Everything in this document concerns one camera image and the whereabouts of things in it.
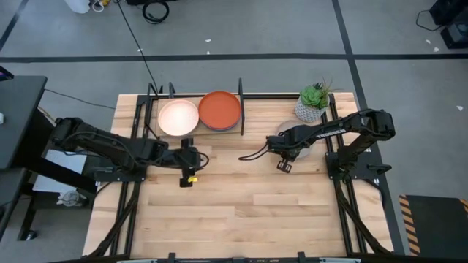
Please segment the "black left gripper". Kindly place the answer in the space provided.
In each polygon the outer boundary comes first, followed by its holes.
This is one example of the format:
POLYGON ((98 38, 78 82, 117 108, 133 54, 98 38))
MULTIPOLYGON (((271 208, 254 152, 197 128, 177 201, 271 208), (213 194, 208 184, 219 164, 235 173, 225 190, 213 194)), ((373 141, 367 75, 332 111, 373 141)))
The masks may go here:
POLYGON ((181 140, 181 147, 175 149, 175 155, 182 166, 188 167, 182 169, 182 176, 179 179, 179 186, 181 188, 192 187, 195 182, 195 170, 202 169, 201 154, 193 146, 193 138, 187 137, 181 140))

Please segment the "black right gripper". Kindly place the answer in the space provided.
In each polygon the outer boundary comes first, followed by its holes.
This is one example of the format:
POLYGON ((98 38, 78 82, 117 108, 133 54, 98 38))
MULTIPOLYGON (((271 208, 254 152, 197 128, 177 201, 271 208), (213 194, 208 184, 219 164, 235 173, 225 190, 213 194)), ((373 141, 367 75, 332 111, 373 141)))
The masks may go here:
POLYGON ((295 146, 299 140, 296 138, 295 126, 279 132, 276 136, 266 137, 268 152, 280 155, 283 159, 279 161, 276 168, 284 173, 290 173, 292 165, 288 160, 296 160, 304 157, 304 151, 295 146))

